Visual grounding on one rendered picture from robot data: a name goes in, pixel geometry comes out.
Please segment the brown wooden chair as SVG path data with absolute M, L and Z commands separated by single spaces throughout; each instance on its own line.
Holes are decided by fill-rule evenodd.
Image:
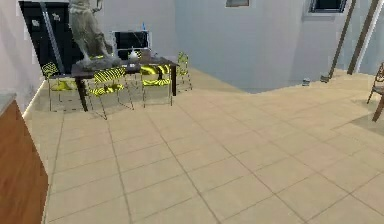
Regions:
M 370 102 L 370 99 L 374 93 L 379 95 L 384 94 L 384 62 L 382 62 L 379 66 L 379 69 L 375 75 L 374 82 L 371 88 L 370 95 L 367 99 L 367 102 Z

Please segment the dark brown dining table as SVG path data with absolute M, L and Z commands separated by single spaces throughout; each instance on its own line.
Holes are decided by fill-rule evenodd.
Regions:
M 170 66 L 170 84 L 172 95 L 175 96 L 177 94 L 176 87 L 176 67 L 178 64 L 164 57 L 154 57 L 149 56 L 148 58 L 138 59 L 137 61 L 122 60 L 119 62 L 125 69 L 128 74 L 138 73 L 140 68 L 145 64 L 153 64 L 153 65 L 169 65 Z M 75 79 L 76 86 L 78 89 L 78 94 L 80 97 L 80 102 L 82 108 L 85 112 L 88 111 L 87 102 L 86 102 L 86 88 L 84 81 L 86 79 L 92 79 L 94 77 L 94 73 L 96 69 L 85 68 L 82 62 L 77 62 L 72 65 L 71 69 L 71 77 Z

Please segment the grey stone statue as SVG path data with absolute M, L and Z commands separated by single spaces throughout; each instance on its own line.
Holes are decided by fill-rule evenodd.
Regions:
M 69 0 L 69 27 L 73 40 L 83 54 L 77 65 L 85 71 L 108 69 L 121 64 L 113 55 L 112 45 L 105 39 L 95 14 L 103 8 L 103 0 Z

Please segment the black fridge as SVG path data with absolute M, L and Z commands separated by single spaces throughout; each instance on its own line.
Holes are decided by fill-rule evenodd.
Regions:
M 61 74 L 69 75 L 82 59 L 69 27 L 69 3 L 19 0 L 18 4 L 39 65 L 54 62 Z

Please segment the brown wooden ladder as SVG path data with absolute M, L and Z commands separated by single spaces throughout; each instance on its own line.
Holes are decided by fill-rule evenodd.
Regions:
M 384 0 L 348 0 L 350 3 L 331 67 L 320 80 L 328 82 L 336 68 L 348 74 L 359 70 L 376 22 L 384 6 Z

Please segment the brown wooden cupboard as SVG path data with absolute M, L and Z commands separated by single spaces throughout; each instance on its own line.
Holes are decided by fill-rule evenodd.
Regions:
M 0 93 L 0 224 L 41 224 L 48 176 L 15 93 Z

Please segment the dark window grey frame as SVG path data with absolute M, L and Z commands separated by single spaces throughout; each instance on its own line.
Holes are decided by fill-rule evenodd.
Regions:
M 310 14 L 328 15 L 344 11 L 347 0 L 309 0 Z

